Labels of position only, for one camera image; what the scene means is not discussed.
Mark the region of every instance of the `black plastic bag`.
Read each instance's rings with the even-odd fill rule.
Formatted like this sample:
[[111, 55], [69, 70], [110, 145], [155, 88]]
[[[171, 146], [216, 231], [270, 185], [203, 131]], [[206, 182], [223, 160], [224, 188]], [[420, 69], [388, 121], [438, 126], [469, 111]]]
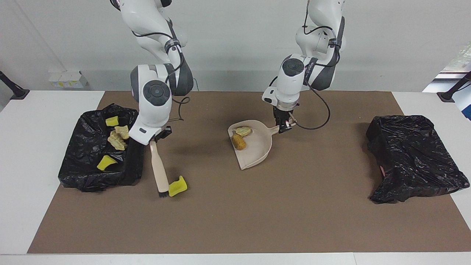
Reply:
[[383, 172], [370, 197], [375, 203], [439, 196], [470, 186], [424, 116], [375, 117], [366, 136]]
[[[119, 126], [131, 128], [138, 112], [112, 104], [103, 110], [82, 114], [59, 171], [58, 177], [64, 187], [94, 192], [116, 185], [132, 185], [141, 178], [144, 146], [130, 138], [126, 140], [126, 150], [119, 151], [107, 141], [114, 128], [108, 127], [105, 120], [114, 116], [118, 116]], [[118, 164], [103, 172], [97, 165], [104, 155], [111, 156]]]

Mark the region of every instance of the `brown mat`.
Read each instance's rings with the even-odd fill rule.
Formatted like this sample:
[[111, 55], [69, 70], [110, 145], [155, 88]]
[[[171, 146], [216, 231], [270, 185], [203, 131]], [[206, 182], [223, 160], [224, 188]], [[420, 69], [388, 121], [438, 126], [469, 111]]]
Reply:
[[[185, 121], [158, 143], [169, 178], [185, 176], [188, 191], [158, 198], [147, 151], [135, 187], [95, 194], [59, 187], [28, 253], [471, 251], [450, 196], [395, 205], [368, 199], [381, 174], [365, 132], [375, 115], [402, 114], [392, 94], [321, 94], [333, 111], [325, 128], [275, 135], [268, 158], [240, 171], [227, 128], [246, 119], [273, 125], [270, 106], [261, 93], [192, 93]], [[106, 92], [99, 108], [113, 102], [137, 107], [129, 92]], [[295, 114], [308, 126], [326, 111], [304, 92]]]

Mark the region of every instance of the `dustpan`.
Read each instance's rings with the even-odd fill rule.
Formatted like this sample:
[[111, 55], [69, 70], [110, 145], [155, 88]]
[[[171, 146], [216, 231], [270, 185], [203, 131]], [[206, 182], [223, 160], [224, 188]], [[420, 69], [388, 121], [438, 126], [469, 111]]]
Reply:
[[260, 121], [248, 120], [231, 125], [227, 130], [229, 137], [234, 135], [236, 128], [243, 126], [250, 127], [252, 132], [244, 137], [244, 141], [247, 143], [244, 150], [237, 150], [234, 147], [241, 170], [258, 165], [267, 158], [272, 145], [271, 136], [278, 133], [279, 130], [279, 126], [268, 128]]

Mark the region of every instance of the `sponge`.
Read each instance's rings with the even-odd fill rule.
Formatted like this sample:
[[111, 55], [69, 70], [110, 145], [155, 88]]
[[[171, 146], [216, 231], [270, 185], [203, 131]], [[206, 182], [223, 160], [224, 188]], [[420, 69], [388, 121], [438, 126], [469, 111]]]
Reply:
[[187, 183], [185, 182], [185, 179], [182, 176], [179, 177], [178, 181], [175, 181], [174, 183], [169, 185], [170, 197], [173, 197], [186, 190], [188, 190], [188, 186], [187, 186]]
[[112, 159], [111, 156], [105, 155], [105, 156], [101, 159], [101, 161], [100, 161], [100, 163], [98, 164], [97, 168], [98, 168], [99, 170], [101, 170], [101, 171], [105, 171], [105, 169], [106, 169], [107, 167], [109, 167], [109, 166], [112, 165], [112, 164], [117, 164], [117, 163], [118, 163], [118, 162], [117, 162], [116, 160]]
[[119, 125], [118, 116], [114, 116], [106, 119], [106, 125], [109, 127], [115, 127]]

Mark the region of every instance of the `black cable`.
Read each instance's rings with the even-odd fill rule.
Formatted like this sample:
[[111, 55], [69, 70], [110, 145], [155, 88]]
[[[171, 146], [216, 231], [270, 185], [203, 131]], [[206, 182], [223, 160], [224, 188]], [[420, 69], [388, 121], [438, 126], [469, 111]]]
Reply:
[[331, 111], [330, 111], [330, 107], [329, 107], [329, 104], [327, 104], [327, 102], [321, 97], [321, 95], [319, 95], [319, 93], [306, 81], [304, 80], [304, 83], [305, 85], [307, 85], [321, 100], [322, 102], [325, 104], [325, 107], [327, 108], [327, 112], [328, 112], [328, 116], [327, 116], [327, 119], [326, 121], [321, 125], [321, 126], [318, 126], [318, 127], [314, 127], [314, 128], [308, 128], [308, 127], [304, 127], [302, 126], [301, 124], [299, 124], [299, 122], [294, 119], [294, 117], [292, 116], [292, 114], [290, 113], [291, 117], [293, 117], [293, 119], [295, 120], [294, 122], [296, 123], [297, 126], [299, 126], [300, 128], [304, 129], [304, 130], [310, 130], [310, 131], [313, 131], [313, 130], [318, 130], [322, 127], [324, 127], [325, 125], [327, 125], [327, 123], [329, 123], [330, 121], [330, 117], [331, 117]]
[[142, 38], [142, 37], [148, 37], [148, 36], [152, 36], [152, 35], [163, 35], [163, 36], [166, 36], [166, 37], [169, 37], [171, 39], [173, 39], [172, 36], [168, 35], [167, 33], [163, 33], [163, 32], [152, 32], [152, 33], [147, 33], [147, 34], [144, 34], [144, 35], [139, 35], [137, 33], [135, 33], [134, 31], [132, 31], [132, 34], [134, 34], [134, 36], [138, 37], [138, 38]]
[[[335, 32], [333, 31], [333, 29], [329, 26], [320, 26], [320, 27], [317, 27], [317, 28], [315, 28], [315, 29], [313, 29], [309, 32], [306, 32], [306, 28], [308, 27], [307, 22], [308, 22], [308, 16], [309, 16], [309, 2], [310, 2], [310, 0], [308, 0], [308, 4], [306, 6], [306, 17], [304, 18], [304, 25], [302, 26], [304, 28], [304, 34], [309, 35], [309, 34], [313, 33], [314, 31], [316, 31], [318, 29], [326, 28], [326, 29], [328, 29], [332, 32], [332, 34], [334, 35], [335, 38], [337, 38], [337, 36], [335, 35]], [[340, 45], [338, 45], [338, 44], [333, 44], [333, 46], [337, 46], [338, 49], [341, 48]], [[323, 64], [316, 63], [314, 65], [323, 66], [323, 67], [334, 67], [334, 66], [336, 66], [340, 62], [340, 52], [339, 52], [339, 50], [335, 49], [335, 54], [337, 55], [337, 59], [336, 59], [334, 64], [332, 64], [332, 65], [329, 65], [329, 64], [323, 65]]]
[[173, 70], [173, 72], [171, 72], [171, 73], [169, 73], [169, 74], [167, 75], [167, 78], [165, 79], [165, 82], [166, 82], [166, 83], [168, 82], [170, 76], [173, 75], [173, 74], [175, 74], [175, 73], [178, 71], [178, 69], [180, 69], [180, 68], [183, 66], [183, 63], [185, 62], [185, 58], [183, 57], [183, 55], [182, 55], [182, 53], [181, 53], [180, 51], [179, 51], [179, 55], [180, 55], [180, 65], [179, 65], [177, 68], [175, 68], [175, 69]]
[[198, 85], [198, 80], [196, 78], [193, 77], [193, 80], [195, 81], [196, 83], [196, 89], [199, 91], [200, 90], [200, 86]]
[[181, 101], [177, 101], [172, 98], [172, 101], [178, 104], [178, 118], [170, 119], [168, 122], [184, 121], [184, 119], [181, 116], [181, 106], [190, 103], [191, 98], [184, 97]]
[[314, 65], [315, 65], [315, 66], [328, 67], [328, 68], [331, 68], [331, 67], [336, 66], [336, 65], [340, 62], [340, 52], [337, 50], [337, 48], [335, 48], [335, 54], [337, 55], [337, 59], [336, 59], [336, 61], [335, 61], [334, 64], [332, 64], [332, 65], [329, 65], [329, 64], [323, 65], [323, 64], [315, 63]]
[[277, 79], [278, 79], [278, 76], [275, 76], [275, 78], [273, 78], [273, 80], [271, 81], [271, 83], [270, 83], [269, 86], [273, 85], [273, 83], [274, 83]]
[[467, 86], [465, 86], [465, 87], [462, 87], [462, 88], [458, 89], [456, 92], [458, 92], [458, 91], [461, 91], [461, 90], [463, 90], [463, 89], [465, 89], [465, 88], [469, 87], [470, 85], [471, 85], [471, 83], [470, 83], [470, 84], [468, 84], [468, 85], [467, 85]]

